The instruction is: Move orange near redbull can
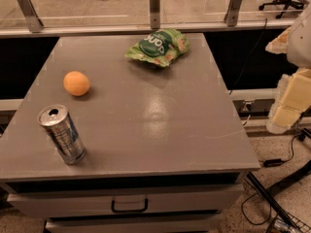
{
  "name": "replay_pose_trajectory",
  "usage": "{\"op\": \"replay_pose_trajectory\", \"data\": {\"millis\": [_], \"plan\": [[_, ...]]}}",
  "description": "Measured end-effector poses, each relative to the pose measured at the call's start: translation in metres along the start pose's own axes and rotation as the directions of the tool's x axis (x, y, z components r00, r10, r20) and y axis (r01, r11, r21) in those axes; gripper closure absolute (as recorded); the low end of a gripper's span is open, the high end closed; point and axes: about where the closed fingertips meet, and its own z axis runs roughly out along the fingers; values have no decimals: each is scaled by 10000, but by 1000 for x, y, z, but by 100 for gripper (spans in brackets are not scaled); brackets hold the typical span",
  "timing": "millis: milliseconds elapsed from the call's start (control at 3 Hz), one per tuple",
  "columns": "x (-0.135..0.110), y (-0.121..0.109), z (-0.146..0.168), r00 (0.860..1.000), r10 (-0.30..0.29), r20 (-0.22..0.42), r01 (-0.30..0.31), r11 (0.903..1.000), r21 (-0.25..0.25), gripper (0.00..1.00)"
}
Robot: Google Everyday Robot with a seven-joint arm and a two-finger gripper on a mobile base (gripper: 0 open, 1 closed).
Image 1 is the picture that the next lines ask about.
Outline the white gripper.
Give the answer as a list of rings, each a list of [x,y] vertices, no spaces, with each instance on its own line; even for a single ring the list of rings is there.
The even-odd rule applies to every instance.
[[[301,115],[311,107],[311,4],[294,21],[269,42],[265,50],[281,54],[299,69],[283,75],[278,82],[275,101],[271,106],[266,129],[273,134],[283,134],[291,129]]]

